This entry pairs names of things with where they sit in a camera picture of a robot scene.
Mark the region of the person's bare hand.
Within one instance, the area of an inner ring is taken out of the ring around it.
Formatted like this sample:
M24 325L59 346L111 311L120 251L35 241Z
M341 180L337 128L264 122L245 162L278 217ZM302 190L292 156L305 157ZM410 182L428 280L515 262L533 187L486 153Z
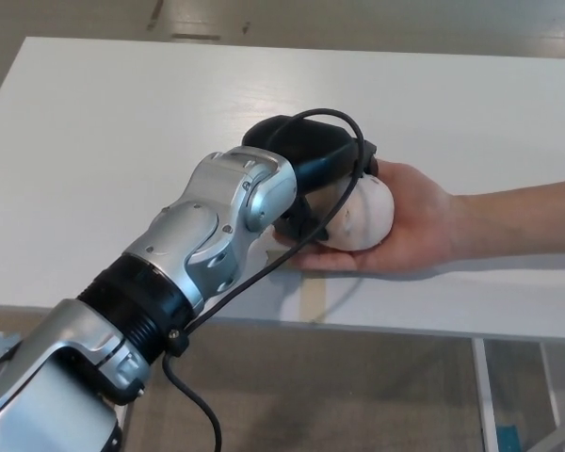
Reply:
M418 169L379 161L378 177L394 196L392 230L376 247L333 251L321 245L296 254L291 263L302 270L398 273L430 268L451 257L454 198Z

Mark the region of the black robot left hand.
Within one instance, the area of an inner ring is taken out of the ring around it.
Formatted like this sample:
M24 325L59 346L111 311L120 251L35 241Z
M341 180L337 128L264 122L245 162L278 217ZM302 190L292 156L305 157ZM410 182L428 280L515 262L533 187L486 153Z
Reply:
M308 236L331 210L318 207L310 195L328 188L345 191L355 162L358 140L344 128L303 119L289 124L279 115L260 121L249 129L242 144L271 151L288 160L296 174L298 194L292 206L274 222L277 233L293 241Z

